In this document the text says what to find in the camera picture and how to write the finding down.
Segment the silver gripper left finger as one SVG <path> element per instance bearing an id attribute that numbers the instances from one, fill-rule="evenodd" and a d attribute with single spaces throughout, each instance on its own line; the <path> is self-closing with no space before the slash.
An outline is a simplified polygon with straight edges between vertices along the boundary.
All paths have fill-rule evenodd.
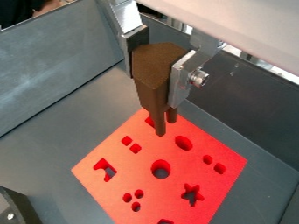
<path id="1" fill-rule="evenodd" d="M 135 0 L 99 1 L 124 54 L 125 74 L 132 77 L 132 51 L 149 43 L 149 28 L 141 22 Z"/>

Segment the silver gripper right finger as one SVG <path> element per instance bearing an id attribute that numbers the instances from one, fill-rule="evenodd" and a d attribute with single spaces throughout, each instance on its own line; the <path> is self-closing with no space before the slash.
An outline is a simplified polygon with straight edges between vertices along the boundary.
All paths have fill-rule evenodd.
<path id="1" fill-rule="evenodd" d="M 175 109 L 189 95 L 191 87 L 200 88 L 207 83 L 209 75 L 203 71 L 204 64 L 212 59 L 227 44 L 193 29 L 191 31 L 189 50 L 172 64 L 168 105 Z"/>

